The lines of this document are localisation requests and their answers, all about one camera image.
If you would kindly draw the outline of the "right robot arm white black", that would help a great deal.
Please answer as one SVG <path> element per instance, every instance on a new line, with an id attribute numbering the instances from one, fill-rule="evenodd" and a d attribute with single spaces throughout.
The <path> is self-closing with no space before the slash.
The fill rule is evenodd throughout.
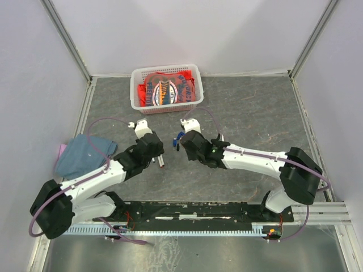
<path id="1" fill-rule="evenodd" d="M 262 219 L 271 222 L 294 203 L 312 205 L 315 201 L 321 168 L 302 149 L 288 152 L 251 150 L 219 138 L 211 141 L 195 130 L 181 138 L 188 159 L 209 168 L 240 169 L 280 180 L 281 186 L 268 192 L 259 208 Z"/>

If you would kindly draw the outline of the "blue marker cap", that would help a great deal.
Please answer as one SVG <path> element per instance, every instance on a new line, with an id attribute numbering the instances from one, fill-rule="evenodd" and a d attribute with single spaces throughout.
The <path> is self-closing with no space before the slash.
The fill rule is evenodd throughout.
<path id="1" fill-rule="evenodd" d="M 179 141 L 183 135 L 184 135 L 184 132 L 182 132 L 182 131 L 181 131 L 181 132 L 178 134 L 178 136 L 177 136 L 177 138 L 176 138 L 176 139 Z"/>

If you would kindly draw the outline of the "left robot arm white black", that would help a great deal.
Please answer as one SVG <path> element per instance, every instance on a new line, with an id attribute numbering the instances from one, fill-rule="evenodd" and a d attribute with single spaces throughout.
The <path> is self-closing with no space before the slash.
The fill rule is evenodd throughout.
<path id="1" fill-rule="evenodd" d="M 156 132 L 143 135 L 125 151 L 102 166 L 79 178 L 57 183 L 51 179 L 43 184 L 29 212 L 32 216 L 29 235 L 35 237 L 34 224 L 48 239 L 65 233 L 73 224 L 93 218 L 119 221 L 125 207 L 115 192 L 98 198 L 94 195 L 142 173 L 152 159 L 164 153 L 163 142 Z"/>

